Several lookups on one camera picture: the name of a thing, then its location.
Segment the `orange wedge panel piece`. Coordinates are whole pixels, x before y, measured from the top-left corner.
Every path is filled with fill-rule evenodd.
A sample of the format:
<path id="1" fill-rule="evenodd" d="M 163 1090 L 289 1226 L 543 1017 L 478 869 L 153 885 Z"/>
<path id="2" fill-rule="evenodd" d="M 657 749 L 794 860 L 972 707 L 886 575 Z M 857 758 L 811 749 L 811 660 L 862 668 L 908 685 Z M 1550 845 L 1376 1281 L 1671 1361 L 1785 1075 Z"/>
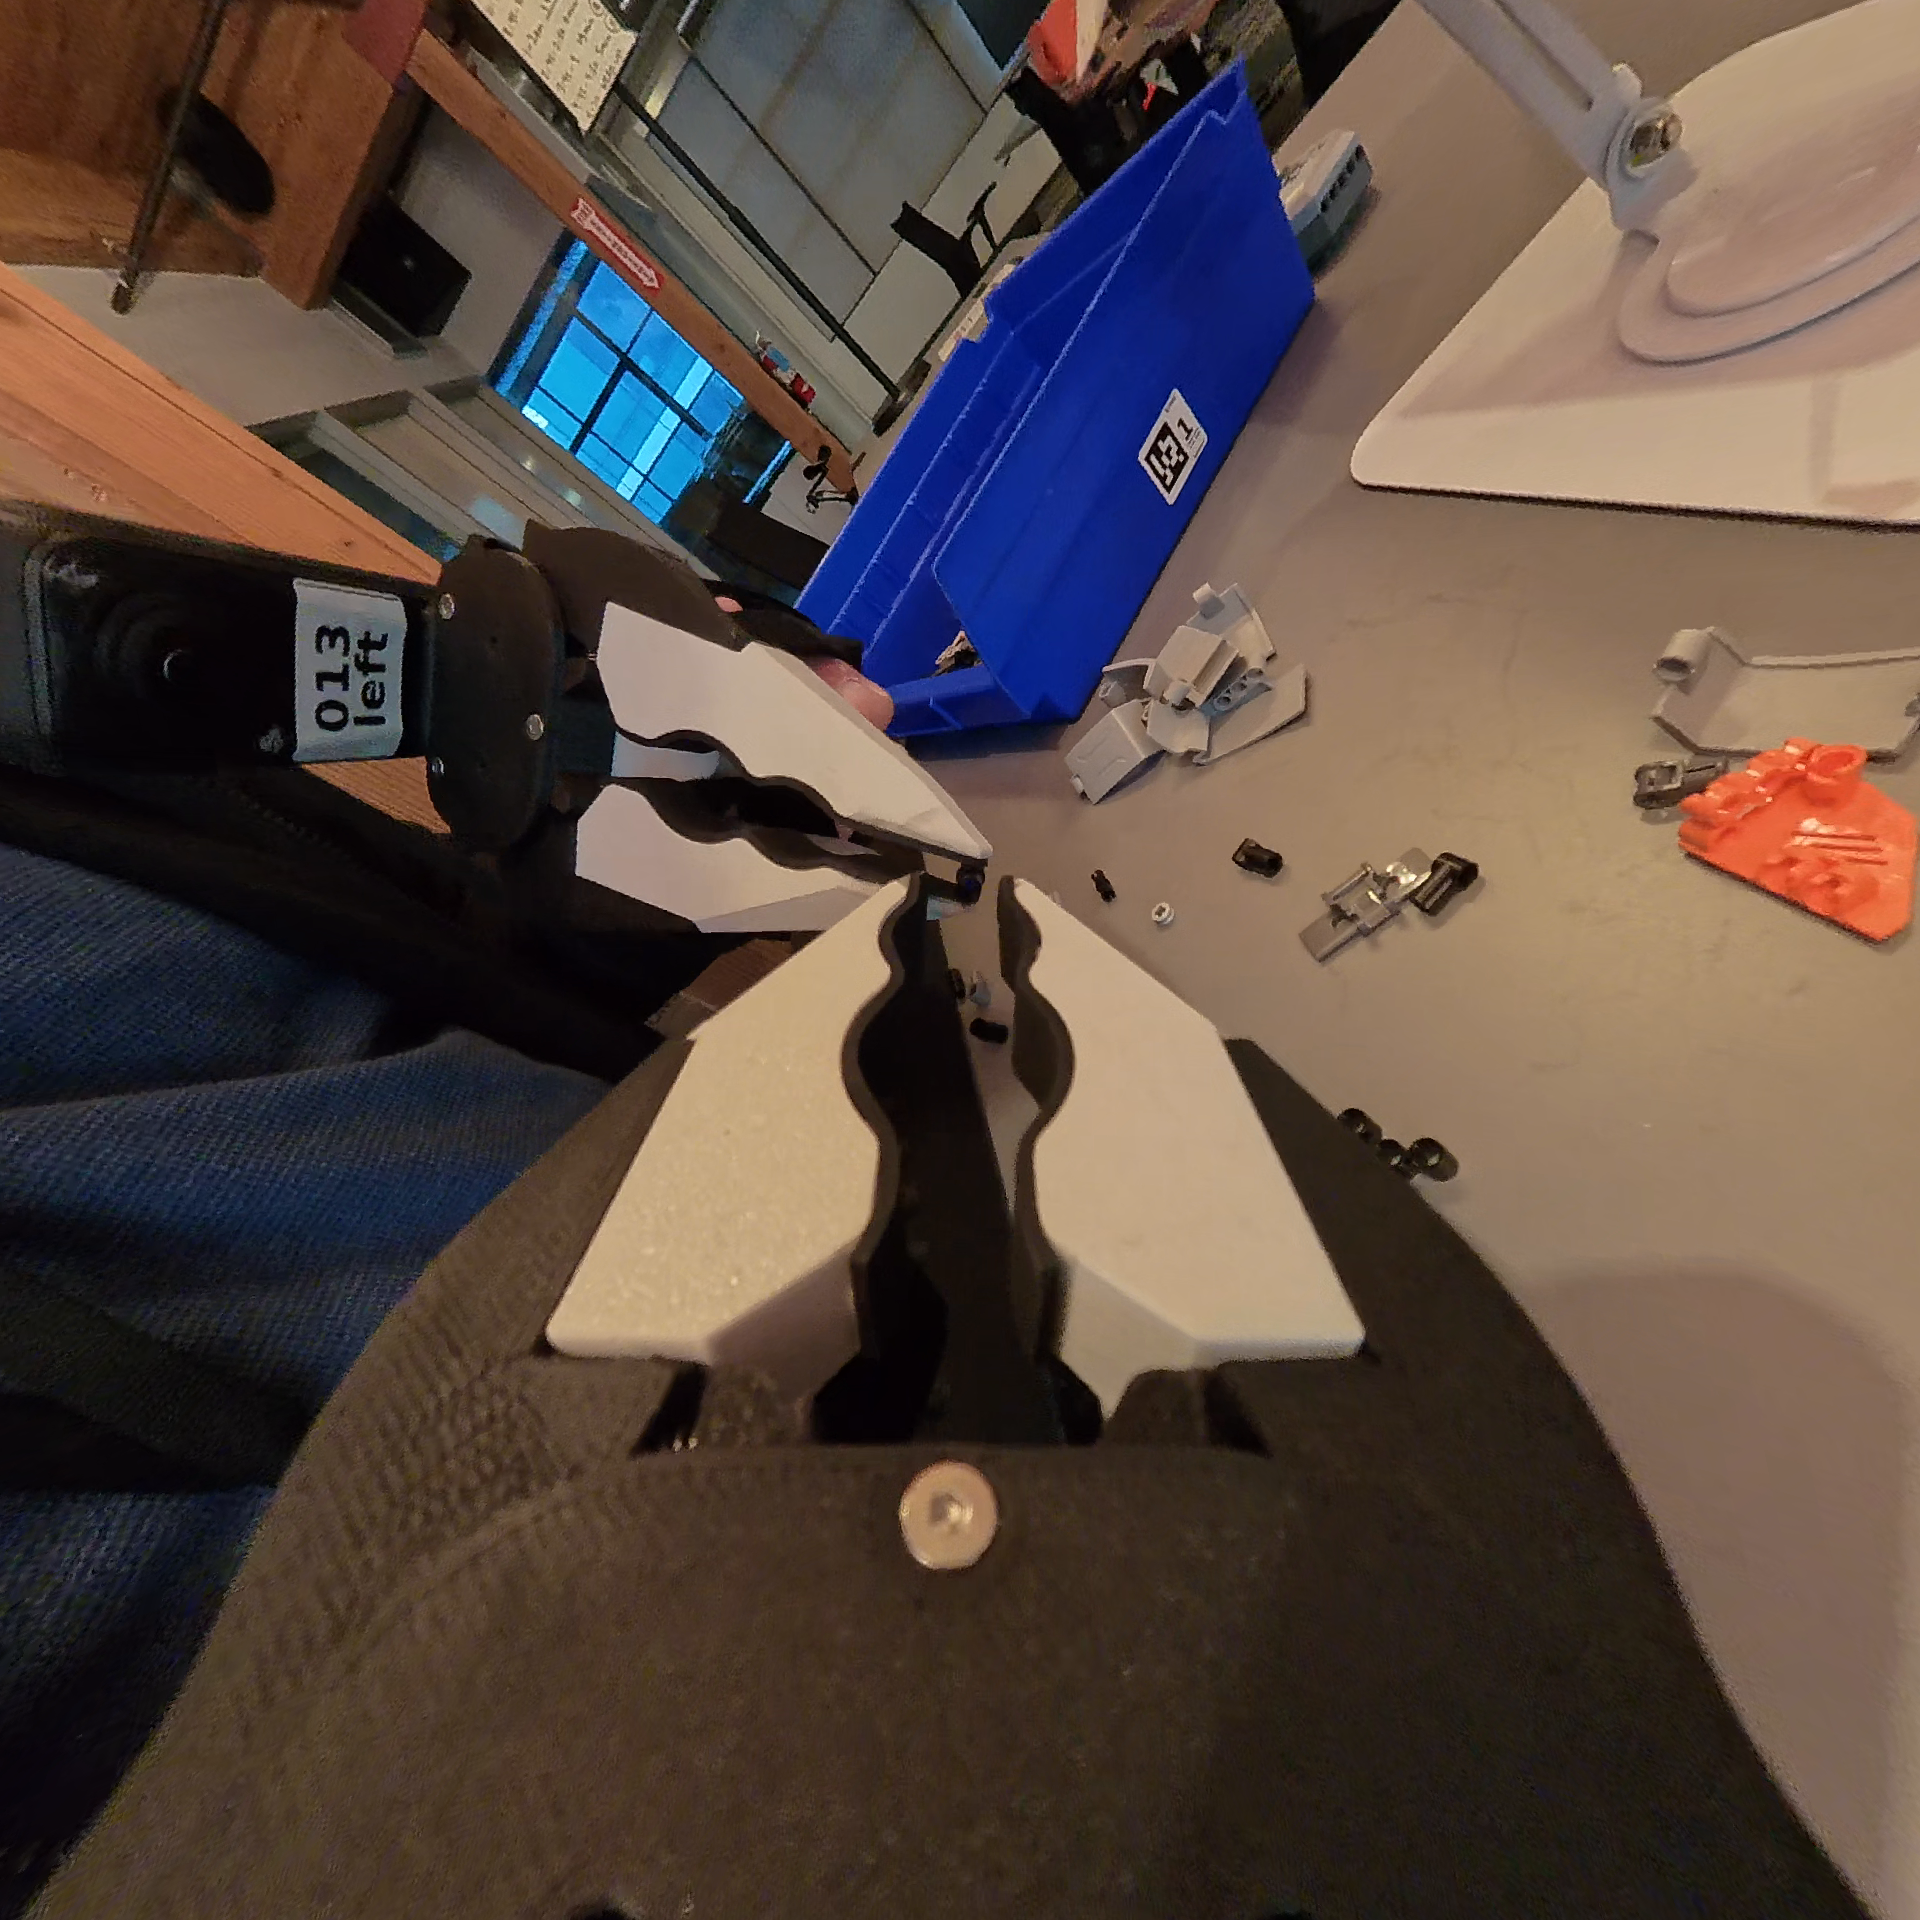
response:
<path id="1" fill-rule="evenodd" d="M 1883 945 L 1914 922 L 1918 826 L 1866 767 L 1857 742 L 1790 735 L 1681 801 L 1678 845 Z"/>

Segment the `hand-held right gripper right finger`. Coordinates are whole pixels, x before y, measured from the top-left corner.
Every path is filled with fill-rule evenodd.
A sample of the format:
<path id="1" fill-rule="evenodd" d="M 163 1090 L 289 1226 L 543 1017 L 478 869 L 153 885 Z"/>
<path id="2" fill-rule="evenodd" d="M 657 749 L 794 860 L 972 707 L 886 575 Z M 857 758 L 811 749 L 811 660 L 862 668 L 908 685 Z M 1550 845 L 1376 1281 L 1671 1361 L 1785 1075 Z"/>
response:
<path id="1" fill-rule="evenodd" d="M 1216 1027 L 1035 883 L 996 895 L 1039 1343 L 1110 1421 L 1146 1377 L 1353 1361 L 1364 1327 Z"/>

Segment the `grey motor block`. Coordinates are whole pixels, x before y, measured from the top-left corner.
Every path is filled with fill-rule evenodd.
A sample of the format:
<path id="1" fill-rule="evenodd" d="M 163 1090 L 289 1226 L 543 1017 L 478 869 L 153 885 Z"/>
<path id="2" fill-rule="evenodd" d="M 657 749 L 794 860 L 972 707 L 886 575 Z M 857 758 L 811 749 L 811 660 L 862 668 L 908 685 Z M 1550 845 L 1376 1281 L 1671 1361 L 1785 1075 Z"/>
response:
<path id="1" fill-rule="evenodd" d="M 1322 134 L 1297 158 L 1276 156 L 1280 203 L 1304 260 L 1313 268 L 1339 250 L 1375 185 L 1371 161 L 1351 131 Z"/>

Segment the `blue plastic bin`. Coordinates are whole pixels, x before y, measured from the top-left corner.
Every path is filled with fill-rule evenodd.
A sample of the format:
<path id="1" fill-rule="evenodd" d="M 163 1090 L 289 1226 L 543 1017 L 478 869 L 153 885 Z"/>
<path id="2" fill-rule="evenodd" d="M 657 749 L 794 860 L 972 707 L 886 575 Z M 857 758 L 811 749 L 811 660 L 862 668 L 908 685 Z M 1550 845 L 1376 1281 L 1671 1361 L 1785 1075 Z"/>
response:
<path id="1" fill-rule="evenodd" d="M 1086 708 L 1313 301 L 1233 63 L 987 295 L 800 596 L 897 739 Z"/>

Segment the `grey flat hinge piece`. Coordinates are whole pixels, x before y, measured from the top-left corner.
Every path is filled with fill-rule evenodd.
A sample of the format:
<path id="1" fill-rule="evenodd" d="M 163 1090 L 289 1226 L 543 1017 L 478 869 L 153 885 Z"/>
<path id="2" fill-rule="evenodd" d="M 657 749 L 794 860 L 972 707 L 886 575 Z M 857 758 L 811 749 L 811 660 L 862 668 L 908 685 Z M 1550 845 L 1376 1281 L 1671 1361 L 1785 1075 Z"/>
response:
<path id="1" fill-rule="evenodd" d="M 1338 886 L 1322 894 L 1322 913 L 1300 933 L 1311 959 L 1326 964 L 1355 942 L 1375 938 L 1402 914 L 1432 871 L 1434 860 L 1419 847 L 1388 862 L 1362 862 Z"/>

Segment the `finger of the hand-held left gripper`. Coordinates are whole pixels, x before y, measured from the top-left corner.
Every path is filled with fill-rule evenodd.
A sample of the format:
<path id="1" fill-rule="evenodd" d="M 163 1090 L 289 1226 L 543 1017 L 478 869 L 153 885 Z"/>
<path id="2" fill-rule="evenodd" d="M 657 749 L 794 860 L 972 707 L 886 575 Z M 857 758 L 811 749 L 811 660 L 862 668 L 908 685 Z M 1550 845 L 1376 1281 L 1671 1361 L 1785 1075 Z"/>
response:
<path id="1" fill-rule="evenodd" d="M 610 781 L 574 871 L 703 933 L 816 933 L 902 899 L 928 858 L 978 867 L 978 829 L 924 779 Z"/>
<path id="2" fill-rule="evenodd" d="M 616 781 L 737 777 L 760 795 L 804 801 L 864 841 L 993 860 L 991 839 L 940 781 L 809 662 L 624 605 L 607 609 L 593 658 L 616 723 Z"/>

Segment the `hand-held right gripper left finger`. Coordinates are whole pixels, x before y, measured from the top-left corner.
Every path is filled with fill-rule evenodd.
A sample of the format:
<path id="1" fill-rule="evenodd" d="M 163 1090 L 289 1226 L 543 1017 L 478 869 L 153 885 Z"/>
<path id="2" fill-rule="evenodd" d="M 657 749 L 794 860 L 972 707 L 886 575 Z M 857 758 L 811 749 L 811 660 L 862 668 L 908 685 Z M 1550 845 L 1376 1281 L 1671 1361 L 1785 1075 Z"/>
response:
<path id="1" fill-rule="evenodd" d="M 556 1353 L 742 1370 L 790 1401 L 857 1356 L 857 1252 L 894 1180 L 857 1042 L 922 909 L 920 875 L 881 886 L 688 1038 L 546 1321 Z"/>

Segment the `small black angled beam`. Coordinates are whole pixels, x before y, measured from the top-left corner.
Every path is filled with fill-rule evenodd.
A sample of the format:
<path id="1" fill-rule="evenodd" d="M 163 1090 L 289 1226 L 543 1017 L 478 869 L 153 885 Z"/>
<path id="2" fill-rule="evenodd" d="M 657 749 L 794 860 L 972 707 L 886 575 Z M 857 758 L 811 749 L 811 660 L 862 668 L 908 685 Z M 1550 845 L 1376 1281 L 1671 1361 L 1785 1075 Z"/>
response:
<path id="1" fill-rule="evenodd" d="M 1457 1155 L 1434 1135 L 1400 1141 L 1364 1109 L 1345 1109 L 1336 1123 L 1402 1180 L 1451 1185 L 1459 1177 Z"/>

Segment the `wall calendar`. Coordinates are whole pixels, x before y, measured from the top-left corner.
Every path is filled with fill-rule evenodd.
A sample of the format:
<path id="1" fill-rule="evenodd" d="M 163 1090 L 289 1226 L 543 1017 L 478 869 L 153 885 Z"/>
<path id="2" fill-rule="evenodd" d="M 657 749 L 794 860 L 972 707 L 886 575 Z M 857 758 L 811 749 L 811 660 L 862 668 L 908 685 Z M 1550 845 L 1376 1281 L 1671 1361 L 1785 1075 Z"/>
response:
<path id="1" fill-rule="evenodd" d="M 593 133 L 633 54 L 635 29 L 602 3 L 487 3 L 482 12 L 567 117 Z"/>

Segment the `blue window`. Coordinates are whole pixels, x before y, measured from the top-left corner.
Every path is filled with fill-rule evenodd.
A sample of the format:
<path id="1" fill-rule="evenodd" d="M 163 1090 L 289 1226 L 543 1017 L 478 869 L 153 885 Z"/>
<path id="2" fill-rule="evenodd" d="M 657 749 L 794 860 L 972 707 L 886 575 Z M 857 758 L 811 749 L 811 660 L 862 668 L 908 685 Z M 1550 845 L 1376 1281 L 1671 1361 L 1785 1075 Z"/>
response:
<path id="1" fill-rule="evenodd" d="M 577 237 L 559 241 L 489 387 L 654 525 L 747 413 L 737 387 Z"/>

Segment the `wooden post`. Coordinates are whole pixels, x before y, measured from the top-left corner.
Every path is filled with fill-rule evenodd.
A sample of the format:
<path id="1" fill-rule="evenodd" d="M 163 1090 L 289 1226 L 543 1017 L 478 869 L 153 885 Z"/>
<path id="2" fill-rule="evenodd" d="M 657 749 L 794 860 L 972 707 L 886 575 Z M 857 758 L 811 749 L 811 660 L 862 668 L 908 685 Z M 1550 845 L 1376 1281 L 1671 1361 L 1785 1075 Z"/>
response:
<path id="1" fill-rule="evenodd" d="M 567 165 L 475 77 L 463 52 L 432 28 L 420 28 L 403 70 L 435 107 L 441 107 L 546 213 L 556 215 L 571 237 L 610 265 L 638 299 L 737 387 L 756 418 L 767 420 L 807 463 L 824 466 L 835 491 L 855 490 L 854 459 L 835 433 L 771 375 L 756 351 L 742 343 L 682 278 L 643 251 L 612 209 L 577 181 Z"/>

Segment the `heap of grey panel pieces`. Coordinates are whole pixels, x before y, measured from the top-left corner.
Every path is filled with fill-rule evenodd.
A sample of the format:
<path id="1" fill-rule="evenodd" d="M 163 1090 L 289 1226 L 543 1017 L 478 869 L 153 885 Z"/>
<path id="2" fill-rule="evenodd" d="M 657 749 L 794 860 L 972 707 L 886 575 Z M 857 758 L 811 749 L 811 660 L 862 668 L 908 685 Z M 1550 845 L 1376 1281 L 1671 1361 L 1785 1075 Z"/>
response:
<path id="1" fill-rule="evenodd" d="M 1155 657 L 1115 660 L 1096 689 L 1103 715 L 1068 749 L 1072 793 L 1097 804 L 1161 756 L 1209 766 L 1297 724 L 1311 676 L 1283 662 L 1248 594 L 1202 586 Z"/>

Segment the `white book stand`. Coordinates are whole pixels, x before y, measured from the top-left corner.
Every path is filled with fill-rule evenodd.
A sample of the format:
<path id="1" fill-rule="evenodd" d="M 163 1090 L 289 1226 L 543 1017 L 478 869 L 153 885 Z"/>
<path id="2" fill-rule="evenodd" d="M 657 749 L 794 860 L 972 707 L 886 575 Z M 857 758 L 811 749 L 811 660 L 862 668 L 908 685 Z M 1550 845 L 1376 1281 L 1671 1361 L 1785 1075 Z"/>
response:
<path id="1" fill-rule="evenodd" d="M 1760 38 L 1674 98 L 1554 4 L 1427 12 L 1587 182 L 1353 479 L 1914 527 L 1918 4 Z"/>

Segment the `grey curved panel piece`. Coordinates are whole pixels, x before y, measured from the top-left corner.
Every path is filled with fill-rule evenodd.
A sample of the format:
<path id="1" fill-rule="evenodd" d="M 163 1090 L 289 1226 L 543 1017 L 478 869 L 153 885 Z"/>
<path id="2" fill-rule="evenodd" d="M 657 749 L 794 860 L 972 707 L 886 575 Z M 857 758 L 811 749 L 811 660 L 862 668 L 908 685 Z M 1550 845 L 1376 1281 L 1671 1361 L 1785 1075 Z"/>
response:
<path id="1" fill-rule="evenodd" d="M 1715 628 L 1678 630 L 1652 666 L 1652 721 L 1694 755 L 1754 756 L 1790 735 L 1900 758 L 1918 731 L 1918 650 L 1752 657 Z"/>

